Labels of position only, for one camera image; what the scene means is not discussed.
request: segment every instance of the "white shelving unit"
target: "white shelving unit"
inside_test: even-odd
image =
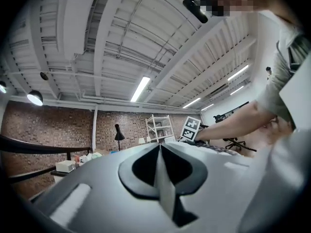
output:
[[[147,133],[151,141],[159,142],[160,139],[174,136],[170,116],[152,117],[146,119]]]

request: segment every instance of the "black desk lamp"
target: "black desk lamp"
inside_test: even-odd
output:
[[[123,135],[123,134],[121,133],[121,131],[120,131],[120,126],[119,126],[118,124],[116,124],[115,127],[116,127],[116,131],[117,131],[115,140],[118,141],[118,144],[119,144],[119,151],[120,151],[120,141],[124,140],[125,137],[124,137],[124,135]]]

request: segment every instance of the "gray t-shirt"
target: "gray t-shirt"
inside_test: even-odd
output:
[[[279,92],[290,79],[287,49],[290,48],[294,62],[302,64],[311,50],[311,43],[297,27],[280,18],[278,20],[281,27],[279,51],[275,52],[272,75],[256,101],[273,114],[290,121],[288,110],[279,96]]]

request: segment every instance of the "ceiling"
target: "ceiling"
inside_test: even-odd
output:
[[[256,36],[248,14],[201,24],[182,1],[29,0],[2,46],[2,79],[14,99],[38,90],[50,102],[198,112],[250,83]]]

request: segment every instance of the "brick wall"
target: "brick wall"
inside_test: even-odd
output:
[[[96,126],[96,147],[101,153],[117,150],[118,143],[115,124],[125,139],[121,149],[138,145],[138,138],[146,140],[145,119],[148,113],[103,112],[99,111]],[[170,115],[175,137],[180,136],[186,115]],[[93,112],[61,107],[38,107],[28,103],[10,101],[7,105],[1,134],[25,142],[54,147],[91,147]],[[2,153],[2,161],[8,175],[36,171],[66,159],[65,154],[25,155]],[[14,185],[16,191],[25,198],[47,188],[53,183],[50,174],[41,175]]]

